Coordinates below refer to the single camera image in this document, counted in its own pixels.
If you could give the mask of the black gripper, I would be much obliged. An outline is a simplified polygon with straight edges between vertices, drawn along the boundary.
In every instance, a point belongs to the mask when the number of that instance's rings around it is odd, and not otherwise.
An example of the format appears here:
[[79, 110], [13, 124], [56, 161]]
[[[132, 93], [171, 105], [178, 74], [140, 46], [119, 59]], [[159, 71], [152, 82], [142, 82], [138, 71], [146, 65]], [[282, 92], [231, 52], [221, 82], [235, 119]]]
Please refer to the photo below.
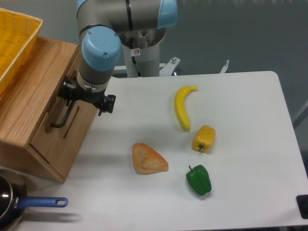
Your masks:
[[105, 90], [94, 92], [90, 88], [86, 90], [79, 85], [73, 85], [69, 81], [64, 81], [60, 87], [58, 97], [65, 100], [65, 105], [69, 106], [71, 101], [81, 100], [93, 104], [98, 108], [98, 116], [102, 113], [112, 113], [116, 101], [115, 95], [104, 95]]

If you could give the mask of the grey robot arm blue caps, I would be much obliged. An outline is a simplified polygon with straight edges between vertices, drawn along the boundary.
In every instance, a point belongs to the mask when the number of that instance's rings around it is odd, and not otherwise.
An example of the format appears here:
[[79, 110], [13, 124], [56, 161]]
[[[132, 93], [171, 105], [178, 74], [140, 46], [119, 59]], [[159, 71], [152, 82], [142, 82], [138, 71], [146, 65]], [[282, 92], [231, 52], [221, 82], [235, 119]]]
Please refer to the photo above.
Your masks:
[[160, 44], [178, 20], [175, 0], [79, 0], [79, 66], [75, 83], [64, 82], [59, 97], [69, 109], [76, 101], [113, 111], [115, 96], [105, 95], [121, 54], [128, 77], [160, 74]]

